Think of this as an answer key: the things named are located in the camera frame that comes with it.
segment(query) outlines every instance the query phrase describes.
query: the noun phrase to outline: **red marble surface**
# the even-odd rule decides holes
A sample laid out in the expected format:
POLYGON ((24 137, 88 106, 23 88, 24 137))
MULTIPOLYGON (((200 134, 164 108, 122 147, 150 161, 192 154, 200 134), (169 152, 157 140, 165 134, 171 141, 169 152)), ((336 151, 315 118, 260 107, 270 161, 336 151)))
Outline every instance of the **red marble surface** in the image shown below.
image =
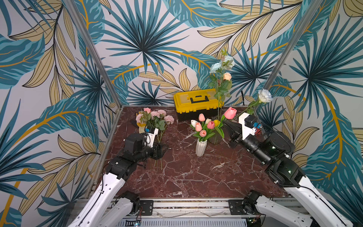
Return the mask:
MULTIPOLYGON (((113 136, 105 165, 124 146, 127 135, 138 132, 130 122, 140 107, 124 107, 113 136)), ((159 107, 176 117, 174 107, 159 107)), ((228 147, 228 134, 218 145, 208 143, 202 157, 195 154, 196 137, 188 125, 177 122, 168 126, 162 143, 169 150, 162 160, 149 159, 146 169, 138 166, 117 195, 126 190, 143 198, 153 197, 244 197, 251 189, 267 197, 287 194, 277 187, 264 172, 266 166, 250 155, 242 146, 228 147)))

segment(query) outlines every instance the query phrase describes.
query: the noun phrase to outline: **ribbed white vase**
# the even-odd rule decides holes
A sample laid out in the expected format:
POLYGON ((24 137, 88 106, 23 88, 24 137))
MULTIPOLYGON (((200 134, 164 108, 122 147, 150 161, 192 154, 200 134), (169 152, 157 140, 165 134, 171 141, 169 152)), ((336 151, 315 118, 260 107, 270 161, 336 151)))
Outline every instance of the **ribbed white vase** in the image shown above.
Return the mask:
POLYGON ((205 147, 207 146, 207 141, 199 141, 197 140, 197 146, 195 147, 195 154, 197 156, 203 156, 205 147))

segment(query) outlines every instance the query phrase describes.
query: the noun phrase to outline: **black toolbox handle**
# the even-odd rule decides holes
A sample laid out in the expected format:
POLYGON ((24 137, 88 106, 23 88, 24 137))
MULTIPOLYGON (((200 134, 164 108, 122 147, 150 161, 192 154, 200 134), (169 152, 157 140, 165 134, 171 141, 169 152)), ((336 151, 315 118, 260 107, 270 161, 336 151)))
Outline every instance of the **black toolbox handle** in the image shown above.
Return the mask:
POLYGON ((193 98, 190 98, 190 101, 192 103, 197 103, 197 102, 209 102, 208 96, 205 96, 205 100, 199 100, 199 101, 193 101, 193 98))

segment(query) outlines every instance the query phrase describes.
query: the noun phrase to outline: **metal bracket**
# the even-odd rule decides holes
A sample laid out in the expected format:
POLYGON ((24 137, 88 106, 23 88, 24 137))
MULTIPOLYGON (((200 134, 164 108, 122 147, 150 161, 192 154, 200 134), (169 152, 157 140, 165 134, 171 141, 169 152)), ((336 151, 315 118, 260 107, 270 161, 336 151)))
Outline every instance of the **metal bracket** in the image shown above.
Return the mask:
POLYGON ((228 200, 228 207, 231 215, 243 215, 243 200, 242 199, 230 199, 228 200))
POLYGON ((153 200, 140 200, 140 206, 142 207, 141 214, 142 216, 151 216, 152 210, 154 206, 153 200))

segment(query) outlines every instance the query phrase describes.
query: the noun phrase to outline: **wall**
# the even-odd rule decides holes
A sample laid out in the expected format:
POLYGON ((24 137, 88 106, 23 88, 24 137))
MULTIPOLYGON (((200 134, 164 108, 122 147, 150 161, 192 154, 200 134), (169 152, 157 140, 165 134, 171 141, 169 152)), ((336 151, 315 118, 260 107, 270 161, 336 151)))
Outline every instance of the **wall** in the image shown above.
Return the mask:
POLYGON ((267 79, 309 2, 109 0, 96 48, 125 105, 173 105, 176 92, 208 88, 225 48, 238 62, 226 104, 239 105, 242 90, 251 100, 267 79))
POLYGON ((334 7, 319 28, 306 29, 270 88, 275 101, 259 116, 291 139, 292 159, 326 198, 362 224, 363 3, 323 4, 334 7))
MULTIPOLYGON (((116 111, 62 1, 37 2, 0 4, 1 227, 64 226, 116 111)), ((97 42, 101 5, 76 2, 97 42)))

